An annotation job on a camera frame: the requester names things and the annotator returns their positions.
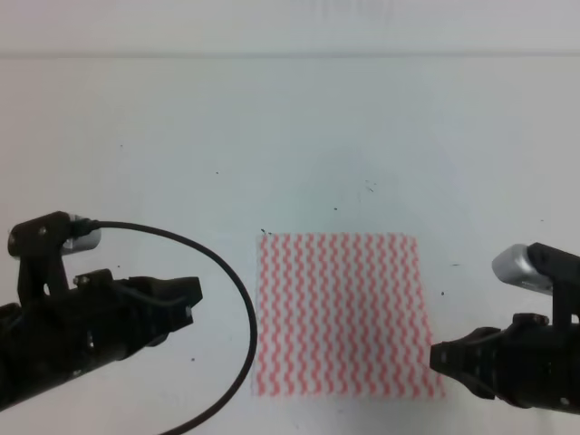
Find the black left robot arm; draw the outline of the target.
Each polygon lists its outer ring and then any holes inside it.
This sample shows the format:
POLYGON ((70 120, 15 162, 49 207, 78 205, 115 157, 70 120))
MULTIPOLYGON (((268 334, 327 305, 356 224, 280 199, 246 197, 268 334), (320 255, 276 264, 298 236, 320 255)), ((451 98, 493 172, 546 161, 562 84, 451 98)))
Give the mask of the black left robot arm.
POLYGON ((101 269, 62 295, 3 306, 2 409, 163 343, 202 298, 196 277, 116 280, 101 269))

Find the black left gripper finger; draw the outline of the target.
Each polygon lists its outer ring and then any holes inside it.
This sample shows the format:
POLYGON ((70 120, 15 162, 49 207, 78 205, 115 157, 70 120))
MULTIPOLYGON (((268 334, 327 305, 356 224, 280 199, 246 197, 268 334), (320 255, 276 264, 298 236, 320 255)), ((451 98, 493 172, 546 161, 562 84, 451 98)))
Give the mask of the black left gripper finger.
POLYGON ((158 279, 148 276, 129 278, 130 297, 140 306, 153 310, 186 313, 203 299, 197 277, 158 279))
POLYGON ((191 307, 154 307, 148 311, 146 321, 147 347, 155 347, 164 343, 167 338, 193 324, 191 307))

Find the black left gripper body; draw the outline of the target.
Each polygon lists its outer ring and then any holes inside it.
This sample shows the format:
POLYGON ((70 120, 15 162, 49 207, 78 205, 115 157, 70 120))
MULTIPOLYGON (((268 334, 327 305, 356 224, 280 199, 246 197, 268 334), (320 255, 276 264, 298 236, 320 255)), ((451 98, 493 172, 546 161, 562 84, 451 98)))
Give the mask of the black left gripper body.
POLYGON ((3 399, 30 399, 146 346, 140 305, 114 284, 97 270, 65 295, 1 307, 3 399))

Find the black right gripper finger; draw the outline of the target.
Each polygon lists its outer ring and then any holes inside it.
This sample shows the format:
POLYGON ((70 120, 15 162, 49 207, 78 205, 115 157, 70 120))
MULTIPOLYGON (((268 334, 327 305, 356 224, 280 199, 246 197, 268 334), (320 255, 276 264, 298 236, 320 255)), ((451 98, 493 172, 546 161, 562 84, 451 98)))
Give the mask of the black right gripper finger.
POLYGON ((452 369, 449 377, 463 384, 472 394, 485 400, 494 400, 498 393, 495 389, 495 372, 483 366, 452 369))
POLYGON ((478 365, 489 358, 501 330, 479 327, 457 340, 433 344, 430 348, 430 368, 446 376, 474 374, 478 365))

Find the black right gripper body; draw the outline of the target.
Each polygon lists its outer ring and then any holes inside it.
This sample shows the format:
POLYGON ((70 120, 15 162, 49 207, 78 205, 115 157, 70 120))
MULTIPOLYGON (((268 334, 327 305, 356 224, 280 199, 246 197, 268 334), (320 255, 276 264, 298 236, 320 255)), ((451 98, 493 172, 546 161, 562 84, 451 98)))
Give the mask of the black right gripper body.
POLYGON ((579 325, 560 329, 540 314, 515 314, 501 333, 493 387, 522 409, 579 411, 579 325))

